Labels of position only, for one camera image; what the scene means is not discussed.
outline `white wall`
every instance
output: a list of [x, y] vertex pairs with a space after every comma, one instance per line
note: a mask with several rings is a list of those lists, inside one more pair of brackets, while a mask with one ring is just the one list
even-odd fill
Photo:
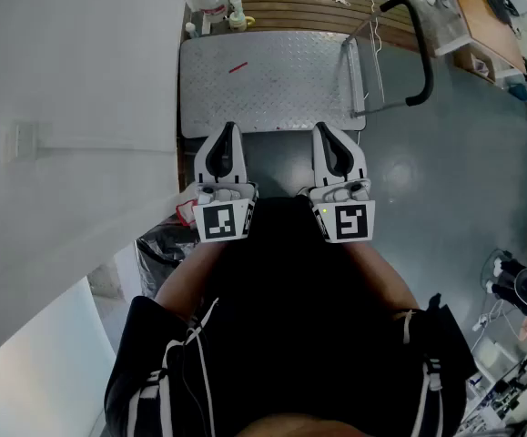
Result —
[[[173, 211], [183, 10], [184, 0], [0, 0], [0, 345]], [[17, 120], [39, 122], [42, 144], [61, 148], [5, 164]]]
[[86, 279], [0, 348], [0, 437], [87, 437], [115, 355]]

